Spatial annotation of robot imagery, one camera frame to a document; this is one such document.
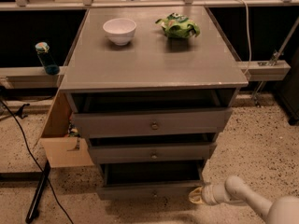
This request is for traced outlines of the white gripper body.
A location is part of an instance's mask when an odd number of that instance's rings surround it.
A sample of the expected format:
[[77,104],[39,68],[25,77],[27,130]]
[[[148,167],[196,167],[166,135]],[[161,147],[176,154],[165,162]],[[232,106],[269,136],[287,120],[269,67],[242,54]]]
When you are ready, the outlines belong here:
[[227,203],[229,201],[229,194],[223,184],[209,184],[202,189],[202,199],[208,205],[217,205]]

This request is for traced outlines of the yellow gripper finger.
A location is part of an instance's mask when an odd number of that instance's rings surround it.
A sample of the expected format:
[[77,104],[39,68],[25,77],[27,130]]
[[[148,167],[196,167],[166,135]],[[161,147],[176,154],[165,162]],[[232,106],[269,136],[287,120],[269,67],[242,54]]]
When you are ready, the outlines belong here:
[[203,204],[202,187],[198,187],[189,193],[189,201],[194,204]]

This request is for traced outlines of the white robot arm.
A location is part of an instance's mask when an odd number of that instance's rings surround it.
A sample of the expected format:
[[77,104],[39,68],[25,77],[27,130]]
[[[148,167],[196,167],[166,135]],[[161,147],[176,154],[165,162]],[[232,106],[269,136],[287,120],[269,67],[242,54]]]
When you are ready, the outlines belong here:
[[195,204],[248,205],[265,224],[299,224],[299,198],[293,196],[280,197],[274,202],[251,189],[246,182],[230,175],[217,185],[207,184],[190,192],[189,201]]

